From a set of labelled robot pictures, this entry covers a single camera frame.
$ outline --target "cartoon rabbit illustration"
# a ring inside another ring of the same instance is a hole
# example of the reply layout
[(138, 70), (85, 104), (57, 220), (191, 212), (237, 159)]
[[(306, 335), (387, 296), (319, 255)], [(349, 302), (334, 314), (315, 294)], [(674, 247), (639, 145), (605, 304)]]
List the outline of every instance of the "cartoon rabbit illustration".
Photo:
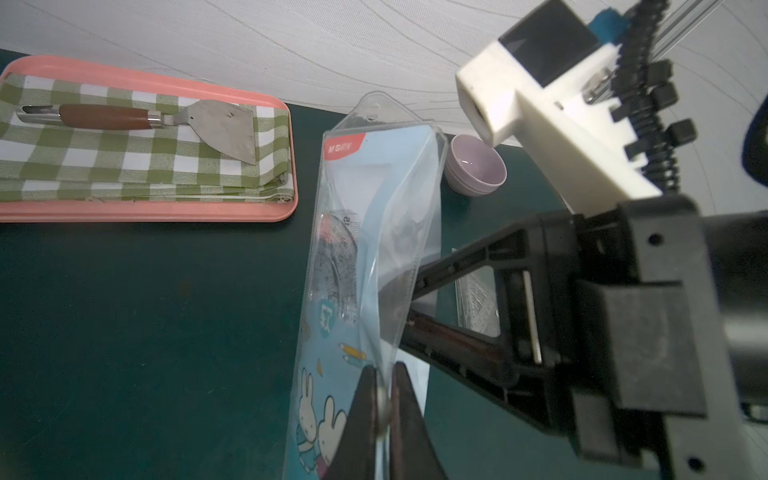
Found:
[(296, 427), (296, 444), (299, 447), (299, 460), (307, 473), (315, 468), (315, 440), (317, 440), (317, 420), (312, 408), (312, 375), (301, 370), (301, 398), (299, 399), (299, 426)]
[(317, 475), (320, 478), (325, 476), (326, 470), (336, 454), (336, 449), (339, 448), (341, 434), (346, 425), (346, 413), (343, 410), (339, 410), (336, 417), (333, 417), (335, 407), (333, 397), (328, 396), (326, 399), (326, 416), (317, 426), (317, 443), (320, 446), (320, 455), (317, 457)]

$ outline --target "printed logo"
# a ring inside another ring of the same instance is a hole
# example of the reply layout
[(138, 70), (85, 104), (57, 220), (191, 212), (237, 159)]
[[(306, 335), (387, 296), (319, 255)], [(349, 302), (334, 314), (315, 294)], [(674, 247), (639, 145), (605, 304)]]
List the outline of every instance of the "printed logo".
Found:
[(323, 146), (323, 157), (331, 161), (351, 155), (360, 149), (365, 137), (366, 134), (357, 134), (329, 138)]

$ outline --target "blue object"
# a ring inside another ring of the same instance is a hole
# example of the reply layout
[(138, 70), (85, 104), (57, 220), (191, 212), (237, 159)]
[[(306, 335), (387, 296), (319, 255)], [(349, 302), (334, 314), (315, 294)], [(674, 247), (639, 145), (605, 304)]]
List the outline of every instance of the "blue object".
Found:
[(594, 33), (594, 36), (596, 36), (603, 45), (607, 43), (616, 43), (619, 37), (621, 37), (621, 34), (627, 30), (628, 26), (629, 20), (612, 8), (606, 8), (595, 15), (588, 25), (589, 29)]
[[(381, 325), (396, 328), (397, 312), (405, 322), (412, 292), (406, 282), (414, 281), (425, 229), (439, 201), (442, 165), (432, 125), (335, 133), (327, 152), (349, 153), (321, 160), (286, 480), (323, 478), (341, 440), (360, 370), (392, 364), (394, 349), (382, 337)], [(351, 147), (354, 141), (357, 147)], [(379, 282), (395, 286), (383, 290)], [(400, 284), (406, 286), (397, 295)]]

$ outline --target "spatula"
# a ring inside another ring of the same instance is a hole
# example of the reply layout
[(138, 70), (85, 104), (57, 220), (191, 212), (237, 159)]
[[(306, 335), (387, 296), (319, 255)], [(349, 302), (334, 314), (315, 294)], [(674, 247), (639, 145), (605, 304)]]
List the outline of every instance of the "spatula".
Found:
[(109, 105), (23, 105), (18, 119), (31, 124), (97, 130), (145, 130), (188, 124), (206, 144), (247, 164), (256, 164), (253, 113), (218, 100), (200, 100), (175, 115)]

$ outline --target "metal blade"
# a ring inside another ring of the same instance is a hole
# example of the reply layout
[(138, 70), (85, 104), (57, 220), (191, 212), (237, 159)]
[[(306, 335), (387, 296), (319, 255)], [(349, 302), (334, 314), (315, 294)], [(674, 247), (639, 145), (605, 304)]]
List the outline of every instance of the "metal blade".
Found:
[(247, 164), (256, 164), (253, 113), (218, 100), (200, 100), (174, 115), (219, 152)]

